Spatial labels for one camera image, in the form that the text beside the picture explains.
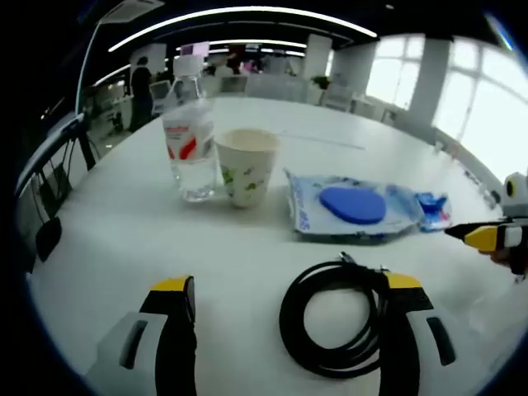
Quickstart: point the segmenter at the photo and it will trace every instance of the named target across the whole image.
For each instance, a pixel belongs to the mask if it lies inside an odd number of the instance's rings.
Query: chair
[[[272,74],[253,74],[248,77],[245,94],[247,97],[282,100],[285,87],[280,76]]]
[[[308,85],[309,82],[301,77],[283,77],[285,101],[294,101],[297,103],[306,103],[308,100]]]
[[[206,76],[201,79],[202,87],[207,97],[216,97],[220,92],[221,78],[216,76]]]
[[[307,91],[308,82],[303,78],[252,74],[248,77],[245,93],[248,97],[305,103]]]
[[[323,94],[323,106],[330,109],[349,112],[354,92],[350,87],[330,84]]]
[[[243,95],[246,89],[248,77],[246,76],[232,76],[224,77],[220,82],[220,94],[240,94]]]
[[[94,165],[87,124],[80,114],[61,120],[22,169],[14,196],[16,229],[28,251],[21,263],[26,271],[32,271],[36,255],[45,261],[59,243],[62,227],[56,213],[72,185]]]

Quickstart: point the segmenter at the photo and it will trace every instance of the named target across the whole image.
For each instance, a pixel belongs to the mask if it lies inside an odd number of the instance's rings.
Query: wall
[[[354,92],[365,93],[375,50],[376,43],[369,43],[336,51],[332,64],[332,80],[352,87]]]
[[[332,39],[320,35],[310,35],[304,56],[302,77],[323,76],[327,68],[328,56],[332,49]]]

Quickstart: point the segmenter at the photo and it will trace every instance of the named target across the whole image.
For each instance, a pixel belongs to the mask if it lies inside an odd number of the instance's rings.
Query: person
[[[135,132],[152,118],[153,99],[150,95],[150,80],[152,75],[147,68],[149,58],[139,58],[137,67],[132,73],[132,120],[130,121],[130,132]]]

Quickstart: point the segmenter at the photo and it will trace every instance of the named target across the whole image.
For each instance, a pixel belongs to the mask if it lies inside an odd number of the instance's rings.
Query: water bottle
[[[175,59],[176,79],[162,113],[172,174],[183,199],[191,202],[209,199],[216,184],[212,107],[201,85],[203,63],[198,55]]]

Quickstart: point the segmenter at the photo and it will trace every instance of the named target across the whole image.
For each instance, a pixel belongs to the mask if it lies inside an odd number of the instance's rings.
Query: white table
[[[179,201],[154,120],[109,152],[59,212],[62,239],[46,263],[36,263],[30,286],[51,337],[78,372],[86,373],[98,341],[139,309],[152,284],[190,273],[199,395],[377,394],[379,371],[327,380],[286,353],[279,309],[303,269],[346,250],[360,264],[417,277],[433,303],[459,315],[511,284],[508,270],[443,233],[365,247],[302,243],[292,232],[283,167],[446,191],[456,223],[497,218],[463,169],[433,147],[372,120],[283,101],[219,98],[214,119],[215,133],[251,126],[280,135],[261,206],[235,210],[222,193],[201,205]],[[363,303],[346,292],[316,296],[307,311],[310,333],[326,346],[344,343],[361,325]]]

